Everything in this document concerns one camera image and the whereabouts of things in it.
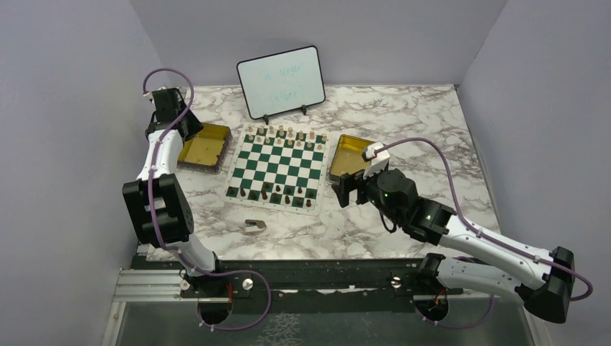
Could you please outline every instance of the metal clip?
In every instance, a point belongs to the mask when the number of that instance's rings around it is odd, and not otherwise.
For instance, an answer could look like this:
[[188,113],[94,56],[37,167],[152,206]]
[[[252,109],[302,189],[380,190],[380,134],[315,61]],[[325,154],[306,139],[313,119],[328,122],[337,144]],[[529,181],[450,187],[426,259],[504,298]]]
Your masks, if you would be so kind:
[[247,233],[258,233],[266,229],[265,221],[262,220],[246,220],[246,232]]

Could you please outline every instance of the green and white chessboard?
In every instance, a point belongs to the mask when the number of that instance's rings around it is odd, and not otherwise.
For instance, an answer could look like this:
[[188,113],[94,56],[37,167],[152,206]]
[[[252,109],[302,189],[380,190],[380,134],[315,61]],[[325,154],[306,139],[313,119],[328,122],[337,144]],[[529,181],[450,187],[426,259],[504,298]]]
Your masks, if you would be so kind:
[[[273,130],[264,126],[261,133],[259,125],[244,126],[225,181],[225,201],[306,215],[320,213],[329,138],[324,141],[318,132],[312,138],[307,128],[293,128],[290,133],[285,126],[283,130],[281,135],[278,125]],[[303,140],[298,143],[300,131]]]

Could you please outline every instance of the gray wall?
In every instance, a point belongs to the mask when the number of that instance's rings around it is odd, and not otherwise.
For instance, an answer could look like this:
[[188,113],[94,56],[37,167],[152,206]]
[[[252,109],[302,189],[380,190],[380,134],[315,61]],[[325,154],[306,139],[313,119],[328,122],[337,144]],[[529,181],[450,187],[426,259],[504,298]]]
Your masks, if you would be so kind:
[[556,345],[611,340],[609,18],[608,0],[509,0],[459,89],[502,231],[568,247],[594,282]]
[[457,84],[505,0],[130,0],[165,66],[238,84],[236,64],[316,45],[329,84]]
[[0,7],[0,345],[99,345],[160,61],[127,0]]

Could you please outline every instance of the open tin box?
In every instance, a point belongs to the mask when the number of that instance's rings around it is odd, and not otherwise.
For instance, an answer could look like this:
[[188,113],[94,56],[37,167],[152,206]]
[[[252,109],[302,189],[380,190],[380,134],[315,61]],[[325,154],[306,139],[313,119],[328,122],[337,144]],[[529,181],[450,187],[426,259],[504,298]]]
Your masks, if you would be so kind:
[[223,166],[233,136],[227,126],[202,123],[204,128],[178,155],[179,168],[217,174]]
[[373,143],[366,139],[341,135],[329,168],[329,180],[339,183],[339,178],[343,174],[353,174],[369,167],[370,163],[362,159],[362,152]]

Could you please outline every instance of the white marble surface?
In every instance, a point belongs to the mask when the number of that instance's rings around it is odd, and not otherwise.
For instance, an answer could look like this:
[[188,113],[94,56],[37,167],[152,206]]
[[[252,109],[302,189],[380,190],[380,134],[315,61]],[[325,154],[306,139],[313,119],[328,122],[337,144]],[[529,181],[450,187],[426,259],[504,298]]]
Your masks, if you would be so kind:
[[[405,137],[429,138],[445,152],[452,168],[463,212],[468,218],[499,231],[488,190],[458,97],[453,86],[327,86],[326,101],[300,112],[271,117],[272,125],[305,126],[337,139],[348,134],[391,143]],[[248,116],[241,88],[200,87],[193,113],[203,122],[227,125],[234,137]],[[410,239],[402,231],[389,234],[371,205],[341,209],[327,183],[319,216],[274,212],[233,203],[220,196],[237,140],[234,139],[220,174],[179,170],[182,189],[195,217],[195,234],[222,259],[305,260],[344,258],[422,257],[427,252],[449,256],[458,252]],[[424,143],[390,149],[391,169],[401,169],[417,183],[420,195],[452,205],[442,162]],[[246,232],[244,220],[261,219],[262,233]],[[149,249],[148,260],[172,260],[169,253]]]

